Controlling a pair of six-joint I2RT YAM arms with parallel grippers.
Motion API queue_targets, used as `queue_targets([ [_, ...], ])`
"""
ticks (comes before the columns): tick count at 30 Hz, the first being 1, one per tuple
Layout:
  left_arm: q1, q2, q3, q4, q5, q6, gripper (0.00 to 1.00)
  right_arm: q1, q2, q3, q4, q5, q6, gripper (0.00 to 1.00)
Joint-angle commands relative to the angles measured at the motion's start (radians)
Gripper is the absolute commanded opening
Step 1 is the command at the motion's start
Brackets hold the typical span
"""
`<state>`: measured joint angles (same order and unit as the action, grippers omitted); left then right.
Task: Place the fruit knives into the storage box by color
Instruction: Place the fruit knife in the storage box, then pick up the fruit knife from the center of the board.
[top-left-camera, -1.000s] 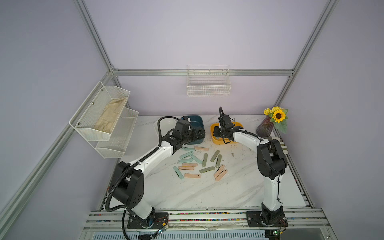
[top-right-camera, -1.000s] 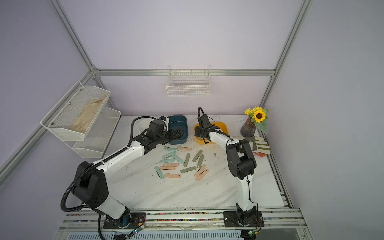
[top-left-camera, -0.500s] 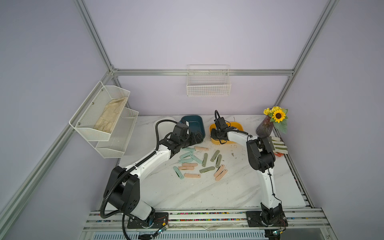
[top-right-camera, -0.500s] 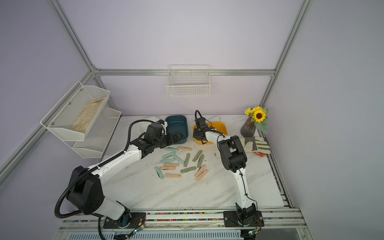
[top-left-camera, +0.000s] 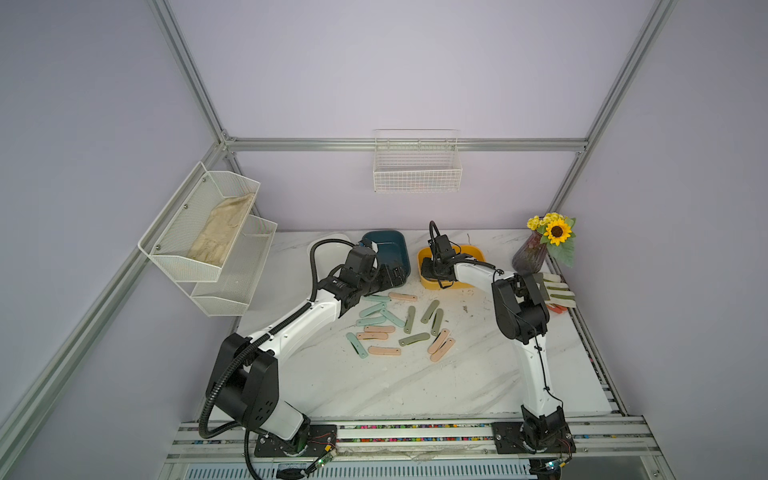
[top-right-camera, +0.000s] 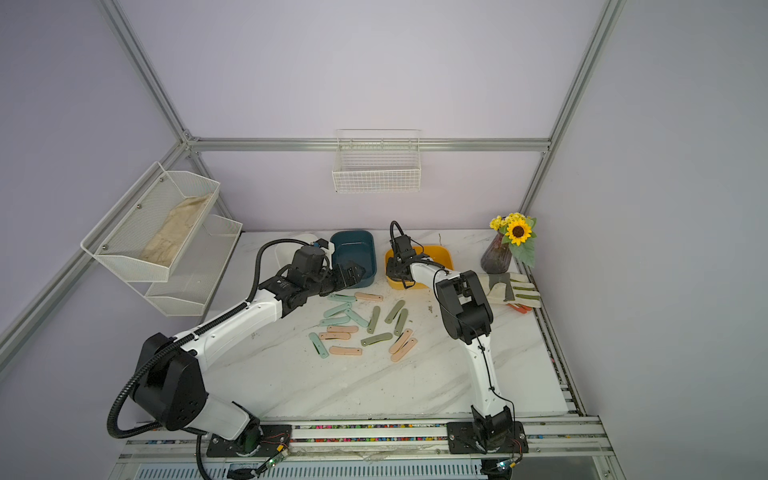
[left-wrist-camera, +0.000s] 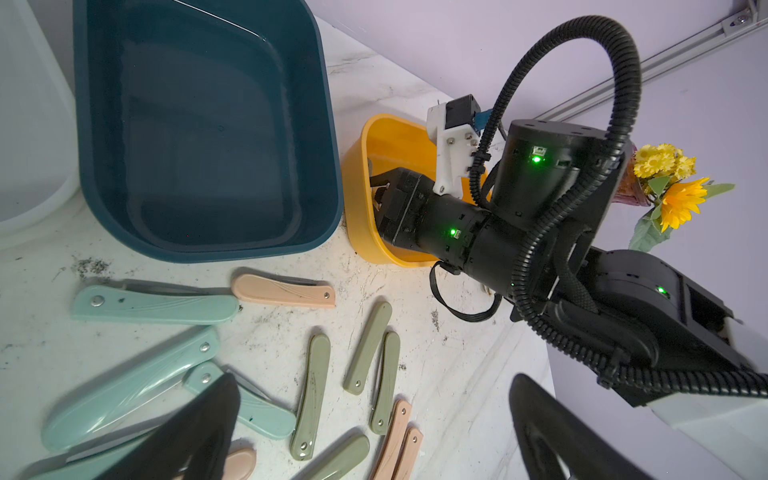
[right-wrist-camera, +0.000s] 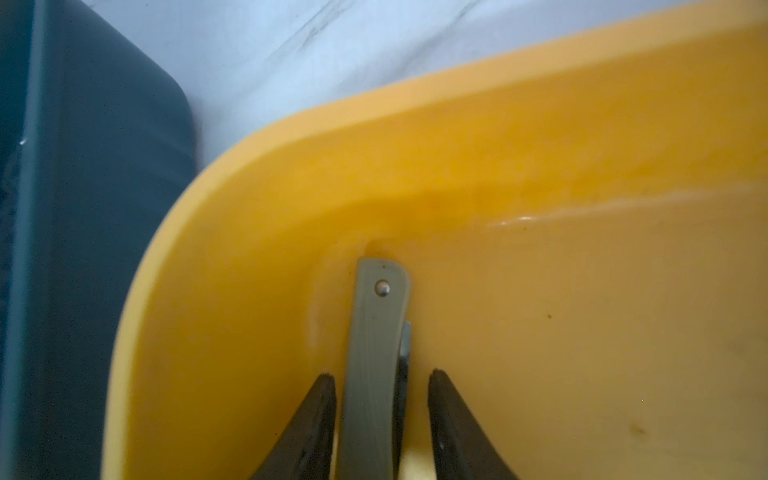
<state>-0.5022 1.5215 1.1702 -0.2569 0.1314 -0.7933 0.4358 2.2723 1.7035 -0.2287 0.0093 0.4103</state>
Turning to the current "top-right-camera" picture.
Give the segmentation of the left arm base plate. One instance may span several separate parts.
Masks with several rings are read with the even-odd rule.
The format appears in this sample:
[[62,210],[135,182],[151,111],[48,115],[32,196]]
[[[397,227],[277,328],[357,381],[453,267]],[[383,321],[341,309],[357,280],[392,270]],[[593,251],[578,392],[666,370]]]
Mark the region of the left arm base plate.
[[287,448],[292,435],[290,424],[260,424],[247,427],[234,440],[213,435],[206,450],[209,458],[258,457],[268,458]]

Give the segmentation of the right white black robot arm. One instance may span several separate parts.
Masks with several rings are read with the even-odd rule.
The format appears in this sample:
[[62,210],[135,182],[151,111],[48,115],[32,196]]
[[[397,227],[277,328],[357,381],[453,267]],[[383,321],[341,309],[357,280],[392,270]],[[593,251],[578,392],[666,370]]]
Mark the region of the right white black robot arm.
[[473,439],[486,452],[499,449],[514,436],[516,416],[499,389],[491,353],[494,316],[478,275],[449,270],[424,254],[390,258],[386,275],[406,288],[423,284],[432,291],[447,334],[461,342],[467,354],[475,394]]

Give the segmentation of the olive knife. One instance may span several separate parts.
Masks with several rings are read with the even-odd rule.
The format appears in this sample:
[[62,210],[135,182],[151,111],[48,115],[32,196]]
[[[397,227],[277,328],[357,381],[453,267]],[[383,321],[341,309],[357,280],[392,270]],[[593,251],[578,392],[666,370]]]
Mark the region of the olive knife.
[[367,327],[368,334],[373,335],[375,333],[378,320],[380,318],[380,314],[381,314],[381,308],[379,306],[374,306],[371,313],[370,321],[368,322],[368,327]]
[[394,304],[394,306],[391,308],[391,310],[389,311],[389,313],[385,317],[384,321],[387,324],[391,324],[394,321],[394,319],[396,318],[396,316],[399,314],[399,312],[404,308],[404,306],[405,306],[405,301],[404,300],[398,300]]
[[409,311],[407,308],[403,308],[400,310],[399,315],[397,317],[397,321],[394,328],[394,335],[397,337],[400,337],[405,330],[405,325],[408,319]]
[[373,335],[373,336],[369,336],[369,337],[363,338],[360,341],[360,344],[363,347],[367,347],[367,346],[371,346],[371,345],[374,345],[374,344],[377,344],[377,343],[380,343],[380,342],[385,342],[385,341],[392,340],[393,337],[394,337],[394,335],[392,333],[385,332],[385,333],[381,333],[381,334],[378,334],[378,335]]

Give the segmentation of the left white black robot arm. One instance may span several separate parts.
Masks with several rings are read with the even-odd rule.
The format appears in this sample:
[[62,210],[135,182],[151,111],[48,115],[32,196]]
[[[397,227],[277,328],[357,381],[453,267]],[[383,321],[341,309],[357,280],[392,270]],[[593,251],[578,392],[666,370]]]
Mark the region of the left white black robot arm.
[[234,401],[210,393],[204,373],[229,349],[259,329],[304,306],[361,282],[366,270],[347,261],[332,265],[328,242],[296,240],[292,261],[272,277],[261,276],[262,261],[246,298],[212,320],[175,336],[161,333],[143,344],[134,374],[107,415],[106,429],[127,439],[163,427],[195,435],[214,434],[252,450],[263,436],[260,419]]

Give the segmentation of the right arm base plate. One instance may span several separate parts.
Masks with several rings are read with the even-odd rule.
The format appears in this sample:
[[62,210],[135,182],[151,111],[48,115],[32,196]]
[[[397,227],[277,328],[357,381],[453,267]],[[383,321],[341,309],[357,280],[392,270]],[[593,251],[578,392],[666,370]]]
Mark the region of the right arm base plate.
[[527,454],[529,444],[521,422],[481,432],[472,422],[449,422],[447,442],[451,454]]

